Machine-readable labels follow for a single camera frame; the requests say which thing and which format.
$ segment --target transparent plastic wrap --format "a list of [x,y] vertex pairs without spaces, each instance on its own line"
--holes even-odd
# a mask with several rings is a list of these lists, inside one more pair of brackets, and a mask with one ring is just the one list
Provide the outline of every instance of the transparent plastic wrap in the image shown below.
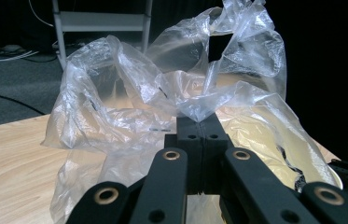
[[[146,54],[110,35],[68,57],[42,143],[71,149],[51,202],[55,223],[95,184],[130,186],[147,175],[176,117],[216,113],[234,145],[255,151],[292,189],[338,186],[285,103],[285,47],[264,2],[223,3],[166,29]],[[209,37],[227,34],[222,57],[208,63]],[[188,223],[223,223],[217,202],[189,196]]]

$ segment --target wooden table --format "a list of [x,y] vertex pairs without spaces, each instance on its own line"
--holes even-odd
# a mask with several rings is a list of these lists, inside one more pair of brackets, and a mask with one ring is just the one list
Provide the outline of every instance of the wooden table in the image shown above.
[[[48,119],[0,125],[0,224],[53,223],[49,206],[68,152],[40,146]],[[335,158],[320,148],[327,162]]]

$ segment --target clear plastic bag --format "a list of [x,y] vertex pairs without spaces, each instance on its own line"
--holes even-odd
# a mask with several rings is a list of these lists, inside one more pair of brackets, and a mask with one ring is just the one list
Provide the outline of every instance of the clear plastic bag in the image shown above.
[[[55,223],[93,185],[130,186],[147,175],[183,116],[216,113],[234,145],[254,150],[292,189],[299,179],[338,185],[285,103],[285,47],[264,2],[223,2],[166,29],[146,54],[110,35],[68,57],[42,143],[71,149],[51,202]],[[209,37],[226,34],[221,59],[208,63]],[[217,199],[189,196],[188,223],[222,223]]]

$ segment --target dark background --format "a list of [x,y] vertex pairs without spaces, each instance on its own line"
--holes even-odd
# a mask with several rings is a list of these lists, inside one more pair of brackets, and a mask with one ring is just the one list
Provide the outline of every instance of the dark background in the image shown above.
[[[76,3],[62,0],[60,3],[62,9],[79,11],[144,10],[143,0],[76,0]],[[32,4],[41,19],[53,23],[49,0],[32,0]],[[150,40],[165,28],[214,6],[222,6],[221,1],[154,0]],[[267,0],[265,7],[285,41],[286,102],[312,138],[347,160],[348,1]],[[25,49],[52,52],[54,32],[54,28],[35,18],[28,0],[0,0],[0,47],[18,44]]]

